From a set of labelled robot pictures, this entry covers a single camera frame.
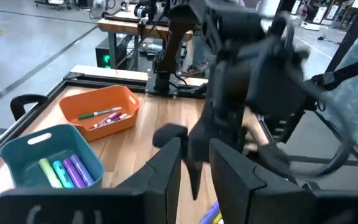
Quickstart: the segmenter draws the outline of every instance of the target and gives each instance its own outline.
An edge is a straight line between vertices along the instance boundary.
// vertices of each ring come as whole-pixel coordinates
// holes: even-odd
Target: blue marker
[[[70,176],[68,175],[66,169],[63,167],[62,162],[55,161],[53,162],[53,169],[55,170],[57,176],[60,179],[60,182],[63,184],[63,187],[66,189],[74,189],[75,186],[73,182],[70,179]]]

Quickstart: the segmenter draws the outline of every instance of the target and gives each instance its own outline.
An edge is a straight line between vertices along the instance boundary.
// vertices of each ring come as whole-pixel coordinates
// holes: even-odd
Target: wooden table
[[[128,11],[119,11],[114,14],[115,17],[125,18],[125,19],[137,19],[134,15],[134,4],[129,5]],[[116,67],[116,45],[117,37],[116,34],[127,34],[134,36],[134,66],[138,68],[138,48],[139,48],[139,30],[137,27],[137,22],[123,22],[123,21],[114,21],[109,19],[101,19],[98,22],[98,27],[101,31],[108,33],[109,41],[109,52],[110,52],[110,67]],[[166,38],[168,35],[168,27],[156,26],[155,29],[152,29],[152,25],[147,25],[144,29],[144,34],[149,34],[148,37]],[[183,41],[189,41],[193,36],[192,31],[188,31],[183,37]]]
[[[134,80],[147,79],[146,73],[110,70],[82,65],[77,65],[71,71],[101,77],[120,77]],[[186,80],[189,85],[200,85],[206,82],[206,80],[199,78],[187,78]],[[66,123],[67,121],[63,117],[58,105],[59,100],[66,96],[90,90],[92,89],[77,86],[65,87],[21,135],[33,133],[56,124]],[[140,169],[158,151],[158,149],[152,146],[154,130],[168,122],[188,126],[190,130],[197,122],[203,107],[203,100],[192,98],[177,98],[173,100],[157,96],[146,97],[140,93],[136,95],[140,99],[136,126],[90,143],[90,146],[104,165],[104,188],[112,188],[121,183]],[[249,110],[245,112],[243,123],[249,127],[252,135],[255,136],[255,140],[261,144],[267,143],[267,138],[259,121]],[[0,193],[13,187],[9,169],[0,158]],[[205,164],[203,167],[200,193],[198,199],[193,201],[187,169],[182,163],[177,223],[198,223],[215,201],[216,195],[214,193],[209,165]]]

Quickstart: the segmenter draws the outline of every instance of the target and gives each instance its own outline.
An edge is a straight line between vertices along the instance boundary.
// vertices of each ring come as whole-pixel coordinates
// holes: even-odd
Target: gray floor
[[[13,97],[46,94],[75,65],[96,66],[94,48],[107,37],[95,29],[96,22],[76,9],[56,11],[47,6],[36,8],[31,0],[0,0],[0,28],[4,32],[0,34],[0,134],[14,123],[9,109]],[[323,73],[338,48],[334,43],[317,41],[318,35],[296,30],[295,45],[311,52],[304,64],[306,78]],[[343,35],[331,32],[327,37],[338,41]],[[291,155],[329,159],[338,145],[328,128],[308,113],[282,147]],[[320,165],[298,162],[294,166],[315,169]],[[358,189],[358,167],[343,167],[318,182],[325,189]]]

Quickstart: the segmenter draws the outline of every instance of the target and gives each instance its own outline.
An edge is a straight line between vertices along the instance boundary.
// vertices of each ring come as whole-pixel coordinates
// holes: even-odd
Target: purple marker
[[[91,174],[86,170],[84,164],[80,161],[77,155],[72,155],[70,157],[71,161],[73,162],[75,168],[77,169],[78,173],[80,173],[82,179],[84,180],[87,187],[94,183],[94,180]]]
[[[98,128],[98,127],[102,127],[104,125],[106,125],[106,121],[109,119],[116,119],[121,115],[121,113],[112,113],[110,114],[107,118],[104,118],[102,121],[98,122],[97,124],[94,124],[93,127],[94,128]]]
[[[212,205],[212,208],[208,210],[208,213],[200,221],[200,224],[211,224],[218,214],[219,204],[218,202],[215,202],[214,205]]]
[[[82,181],[80,174],[75,169],[72,161],[70,159],[63,160],[63,166],[65,166],[68,175],[71,177],[76,188],[83,189],[86,187],[85,183]]]
[[[108,118],[103,124],[99,125],[99,127],[103,127],[105,125],[110,124],[112,121],[119,119],[120,116],[121,116],[121,113],[116,113],[113,117]]]
[[[122,115],[120,115],[118,118],[116,118],[116,119],[114,119],[113,121],[110,121],[110,123],[114,123],[114,122],[117,122],[117,121],[120,121],[120,120],[122,120],[122,119],[124,119],[124,118],[127,118],[127,114],[122,114]]]

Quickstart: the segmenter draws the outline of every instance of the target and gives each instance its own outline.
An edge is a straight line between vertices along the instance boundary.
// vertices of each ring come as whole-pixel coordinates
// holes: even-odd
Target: green light
[[[104,60],[104,62],[108,63],[109,60],[110,60],[110,55],[105,55],[105,56],[103,57],[103,60]]]

